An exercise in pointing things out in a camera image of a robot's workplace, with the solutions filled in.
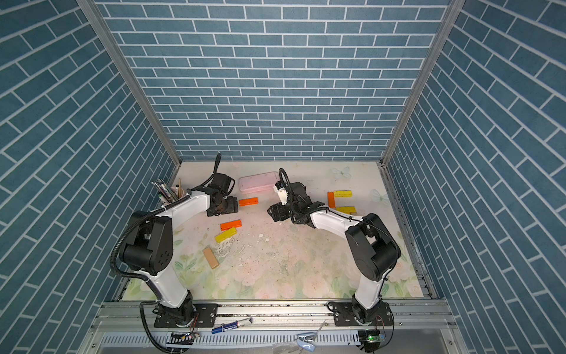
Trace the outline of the orange block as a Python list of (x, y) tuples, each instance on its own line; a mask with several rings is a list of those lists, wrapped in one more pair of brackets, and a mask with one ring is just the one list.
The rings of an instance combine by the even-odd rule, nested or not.
[(236, 220), (236, 221), (230, 221), (230, 222), (225, 222), (221, 224), (221, 231), (227, 231), (229, 229), (232, 228), (240, 228), (242, 226), (242, 221), (241, 220)]
[(335, 203), (335, 194), (333, 192), (328, 192), (327, 193), (327, 201), (328, 201), (328, 206), (332, 209), (336, 208), (336, 203)]
[(248, 206), (257, 205), (259, 203), (259, 199), (258, 198), (241, 199), (238, 202), (240, 207), (248, 207)]

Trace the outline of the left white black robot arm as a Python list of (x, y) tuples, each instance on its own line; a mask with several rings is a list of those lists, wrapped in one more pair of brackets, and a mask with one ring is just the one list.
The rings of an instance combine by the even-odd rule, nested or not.
[(230, 176), (214, 173), (177, 201), (153, 212), (134, 212), (111, 253), (113, 269), (116, 261), (122, 261), (131, 271), (117, 270), (117, 274), (144, 281), (165, 308), (181, 308), (190, 292), (172, 265), (173, 231), (201, 213), (214, 217), (238, 212), (238, 200), (231, 195), (234, 186)]

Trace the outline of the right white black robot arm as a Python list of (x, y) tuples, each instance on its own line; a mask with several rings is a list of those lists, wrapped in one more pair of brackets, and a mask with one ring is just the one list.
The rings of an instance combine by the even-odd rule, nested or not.
[(355, 217), (339, 212), (322, 202), (313, 202), (300, 182), (277, 181), (274, 191), (279, 203), (269, 207), (268, 215), (275, 222), (290, 220), (342, 237), (348, 243), (353, 260), (362, 274), (353, 302), (366, 312), (382, 299), (383, 286), (402, 251), (381, 218), (370, 213)]

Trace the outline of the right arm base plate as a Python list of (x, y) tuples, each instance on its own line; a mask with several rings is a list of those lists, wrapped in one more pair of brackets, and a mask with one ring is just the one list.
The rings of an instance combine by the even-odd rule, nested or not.
[(389, 304), (382, 300), (369, 310), (360, 305), (356, 299), (352, 302), (329, 301), (327, 309), (332, 313), (336, 327), (394, 325), (394, 314)]

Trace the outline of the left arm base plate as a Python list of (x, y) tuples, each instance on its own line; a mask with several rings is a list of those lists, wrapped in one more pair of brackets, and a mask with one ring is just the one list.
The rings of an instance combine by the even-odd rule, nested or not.
[(156, 315), (154, 327), (157, 328), (188, 328), (191, 326), (214, 327), (219, 305), (203, 303), (182, 305), (180, 308), (167, 308), (158, 305), (153, 309)]

